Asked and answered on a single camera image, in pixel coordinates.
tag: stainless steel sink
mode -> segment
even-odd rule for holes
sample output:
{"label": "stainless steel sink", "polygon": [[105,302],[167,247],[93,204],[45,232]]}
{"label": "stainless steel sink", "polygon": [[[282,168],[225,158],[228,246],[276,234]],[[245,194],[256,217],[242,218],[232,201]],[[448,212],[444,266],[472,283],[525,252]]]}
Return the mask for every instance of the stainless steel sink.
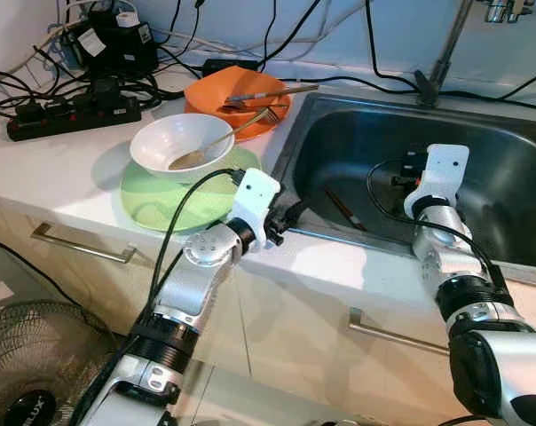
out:
{"label": "stainless steel sink", "polygon": [[[272,175],[309,200],[296,231],[411,255],[412,226],[377,211],[366,176],[382,160],[433,143],[470,149],[457,207],[474,239],[496,261],[536,266],[536,122],[314,93]],[[391,184],[398,174],[396,165],[377,171],[374,188],[387,209],[402,215],[405,190]],[[326,188],[367,232],[349,225]]]}

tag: white countertop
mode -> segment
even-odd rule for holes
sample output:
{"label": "white countertop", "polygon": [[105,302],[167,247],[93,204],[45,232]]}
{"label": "white countertop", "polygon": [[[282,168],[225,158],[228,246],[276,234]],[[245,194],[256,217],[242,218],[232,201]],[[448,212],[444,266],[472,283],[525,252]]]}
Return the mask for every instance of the white countertop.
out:
{"label": "white countertop", "polygon": [[[191,79],[174,69],[158,80],[165,89],[179,90]],[[387,95],[353,86],[322,87],[321,91],[390,102],[415,101],[413,95]],[[289,117],[276,130],[241,145],[261,158],[265,171],[272,171],[304,96],[295,96]],[[22,142],[7,138],[6,121],[0,118],[0,202],[54,224],[157,247],[162,234],[135,225],[122,210],[120,180],[130,161],[129,143],[134,134],[157,118],[182,113],[184,104],[179,99],[144,112],[141,122]],[[536,121],[536,111],[517,106],[441,99],[439,107]],[[384,296],[385,303],[396,295],[403,304],[437,310],[422,285],[415,259],[297,233],[285,237],[286,243],[279,248],[246,256],[243,266],[279,280],[300,280],[320,291],[329,291],[328,285],[336,284],[345,290],[364,289],[366,295]]]}

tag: metal spoon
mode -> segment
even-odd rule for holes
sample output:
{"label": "metal spoon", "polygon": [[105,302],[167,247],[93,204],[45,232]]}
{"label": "metal spoon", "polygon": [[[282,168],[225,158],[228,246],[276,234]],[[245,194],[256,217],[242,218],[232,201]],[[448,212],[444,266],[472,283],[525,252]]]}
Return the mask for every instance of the metal spoon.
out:
{"label": "metal spoon", "polygon": [[223,137],[214,140],[212,143],[210,143],[208,146],[206,146],[204,149],[196,149],[190,153],[187,153],[185,155],[182,155],[181,157],[177,158],[168,167],[168,170],[181,170],[181,169],[189,169],[196,166],[201,166],[206,162],[207,158],[207,152],[210,151],[212,147],[217,145],[219,142],[224,141],[226,138],[229,138],[230,136],[234,135],[235,133],[238,133],[239,131],[246,129],[249,125],[254,124],[255,122],[258,122],[262,120],[266,115],[268,115],[271,112],[269,108],[264,108],[262,111],[260,111],[258,114],[256,114],[254,117],[252,117],[250,120],[242,124],[240,127],[237,127],[233,131],[228,132]]}

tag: white cabinet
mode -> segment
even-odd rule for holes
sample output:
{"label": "white cabinet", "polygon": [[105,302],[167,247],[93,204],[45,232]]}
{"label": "white cabinet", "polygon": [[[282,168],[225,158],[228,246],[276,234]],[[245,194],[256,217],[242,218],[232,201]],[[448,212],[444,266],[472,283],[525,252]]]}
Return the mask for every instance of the white cabinet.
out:
{"label": "white cabinet", "polygon": [[[121,264],[70,248],[30,238],[41,220],[0,206],[0,241],[23,255],[52,277],[69,296],[97,314],[110,328],[127,334],[146,302],[159,247],[137,247],[137,253]],[[66,226],[54,225],[49,235],[96,249],[120,253],[127,241],[101,237]],[[165,270],[178,248],[171,247]],[[248,362],[233,280],[220,286],[208,327],[195,348],[194,357],[224,369],[248,375]]]}
{"label": "white cabinet", "polygon": [[[438,424],[467,413],[453,395],[448,357],[348,330],[348,304],[303,283],[238,270],[238,285],[255,380],[391,424]],[[388,311],[360,300],[373,325],[388,324]],[[435,321],[430,331],[423,319],[414,323],[413,337],[443,333]]]}

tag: power adapter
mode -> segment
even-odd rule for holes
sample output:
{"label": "power adapter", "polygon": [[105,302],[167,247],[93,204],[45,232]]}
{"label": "power adapter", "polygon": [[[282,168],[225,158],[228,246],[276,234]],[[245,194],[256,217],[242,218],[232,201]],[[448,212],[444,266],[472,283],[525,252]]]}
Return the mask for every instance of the power adapter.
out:
{"label": "power adapter", "polygon": [[221,69],[238,65],[241,68],[251,69],[256,71],[258,69],[258,62],[255,60],[239,60],[239,59],[207,59],[203,64],[203,77],[214,74]]}

